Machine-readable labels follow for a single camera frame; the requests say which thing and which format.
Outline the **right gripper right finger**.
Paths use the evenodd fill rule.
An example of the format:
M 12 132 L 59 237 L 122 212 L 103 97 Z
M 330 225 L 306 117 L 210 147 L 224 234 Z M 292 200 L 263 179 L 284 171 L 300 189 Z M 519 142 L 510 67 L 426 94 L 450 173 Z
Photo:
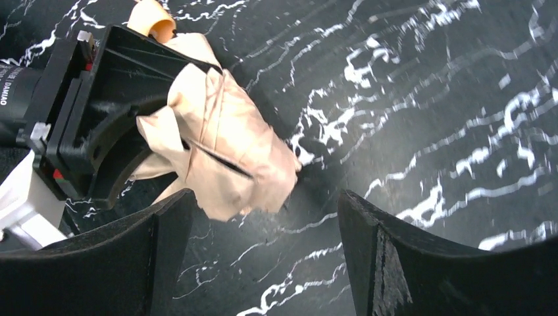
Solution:
M 350 190 L 338 199 L 358 315 L 556 315 L 557 239 L 504 252 L 441 238 Z

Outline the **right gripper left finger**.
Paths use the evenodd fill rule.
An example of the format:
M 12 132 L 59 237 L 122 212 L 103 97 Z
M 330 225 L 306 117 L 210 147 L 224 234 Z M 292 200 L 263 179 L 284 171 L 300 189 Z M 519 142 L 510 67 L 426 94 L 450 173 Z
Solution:
M 195 196 L 181 190 L 42 250 L 1 254 L 2 315 L 168 315 Z

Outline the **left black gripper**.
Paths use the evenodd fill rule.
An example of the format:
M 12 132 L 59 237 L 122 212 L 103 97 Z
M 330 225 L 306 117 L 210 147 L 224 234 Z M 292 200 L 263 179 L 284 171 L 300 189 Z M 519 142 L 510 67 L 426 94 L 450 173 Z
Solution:
M 99 41 L 85 30 L 56 40 L 44 69 L 1 63 L 1 146 L 29 149 L 34 174 L 57 199 L 112 209 L 152 150 L 131 130 L 98 169 L 70 170 L 60 146 L 82 81 L 89 90 L 82 129 L 91 131 L 127 106 L 165 100 L 188 65 L 204 73 L 218 68 L 117 25 L 107 28 Z

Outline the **beige folding umbrella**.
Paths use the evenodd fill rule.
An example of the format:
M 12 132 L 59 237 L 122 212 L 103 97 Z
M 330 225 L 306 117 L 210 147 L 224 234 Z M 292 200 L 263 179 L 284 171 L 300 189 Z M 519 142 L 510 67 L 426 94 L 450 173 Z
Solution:
M 166 104 L 136 119 L 151 154 L 132 179 L 175 172 L 177 179 L 160 198 L 191 189 L 198 206 L 219 221 L 252 210 L 279 212 L 297 182 L 301 163 L 221 67 L 207 38 L 177 34 L 175 21 L 156 1 L 138 1 L 127 26 L 192 58 L 178 67 Z

